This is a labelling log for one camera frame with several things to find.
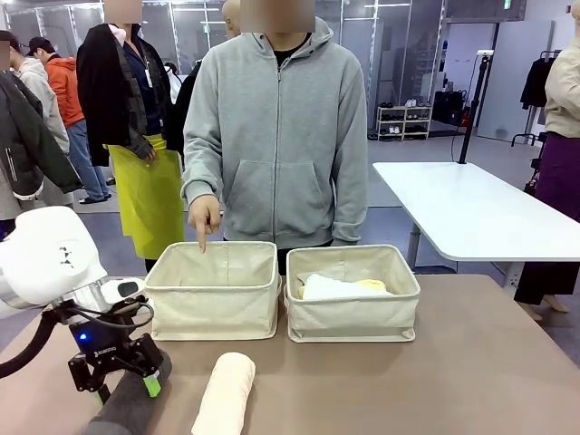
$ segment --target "purple skirt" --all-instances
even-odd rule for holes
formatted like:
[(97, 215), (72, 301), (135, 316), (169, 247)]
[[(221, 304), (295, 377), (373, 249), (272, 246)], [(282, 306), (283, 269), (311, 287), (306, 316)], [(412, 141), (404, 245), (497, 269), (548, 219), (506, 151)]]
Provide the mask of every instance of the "purple skirt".
[[(549, 133), (540, 165), (536, 198), (580, 222), (580, 139)], [(579, 269), (578, 263), (526, 263), (515, 299), (539, 305), (544, 295), (571, 295)]]

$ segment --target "person in white hoodie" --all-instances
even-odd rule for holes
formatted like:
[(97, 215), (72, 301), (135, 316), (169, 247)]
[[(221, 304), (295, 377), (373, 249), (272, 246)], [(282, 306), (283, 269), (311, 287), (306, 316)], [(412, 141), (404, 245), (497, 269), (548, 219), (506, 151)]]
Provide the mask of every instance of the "person in white hoodie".
[[(58, 110), (56, 94), (48, 83), (48, 74), (43, 63), (33, 57), (24, 57), (20, 52), (21, 44), (16, 37), (9, 32), (3, 31), (0, 39), (10, 42), (10, 67), (14, 69), (14, 75), (43, 104), (43, 120), (48, 130), (53, 134), (65, 154), (69, 152), (69, 138), (64, 128), (63, 119)], [(49, 179), (44, 178), (44, 188), (39, 197), (47, 206), (72, 207), (74, 196), (72, 193), (62, 193)]]

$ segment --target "shoe rack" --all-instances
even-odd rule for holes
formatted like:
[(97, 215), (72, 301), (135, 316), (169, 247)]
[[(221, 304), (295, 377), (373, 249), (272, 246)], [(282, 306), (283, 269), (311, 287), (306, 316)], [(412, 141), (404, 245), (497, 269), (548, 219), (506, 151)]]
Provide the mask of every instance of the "shoe rack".
[(394, 106), (377, 108), (377, 140), (390, 138), (392, 140), (427, 139), (431, 126), (433, 107), (424, 106)]

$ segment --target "brown table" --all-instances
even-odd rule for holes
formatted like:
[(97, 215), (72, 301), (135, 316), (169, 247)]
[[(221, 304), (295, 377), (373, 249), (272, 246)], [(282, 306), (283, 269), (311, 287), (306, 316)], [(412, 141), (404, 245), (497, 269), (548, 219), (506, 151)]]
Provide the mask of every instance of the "brown table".
[[(580, 433), (580, 372), (490, 278), (419, 281), (414, 343), (295, 344), (284, 319), (266, 341), (159, 343), (174, 369), (150, 433), (190, 433), (211, 369), (231, 351), (256, 362), (250, 435)], [(19, 352), (36, 325), (0, 360)], [(0, 381), (2, 434), (82, 430), (99, 405), (73, 387), (66, 361), (75, 352), (60, 326), (35, 360)]]

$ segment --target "gray hoodie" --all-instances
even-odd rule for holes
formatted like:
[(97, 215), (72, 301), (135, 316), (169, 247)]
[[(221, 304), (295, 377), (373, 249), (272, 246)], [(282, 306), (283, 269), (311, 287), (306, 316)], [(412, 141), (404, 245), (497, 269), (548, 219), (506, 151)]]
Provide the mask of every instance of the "gray hoodie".
[(53, 134), (61, 150), (68, 153), (69, 137), (66, 134), (61, 113), (58, 111), (56, 94), (48, 83), (48, 73), (43, 63), (33, 57), (27, 57), (14, 74), (43, 104), (44, 124)]
[(366, 216), (361, 65), (321, 19), (278, 69), (263, 34), (203, 60), (186, 120), (183, 196), (226, 202), (229, 240), (356, 244)]

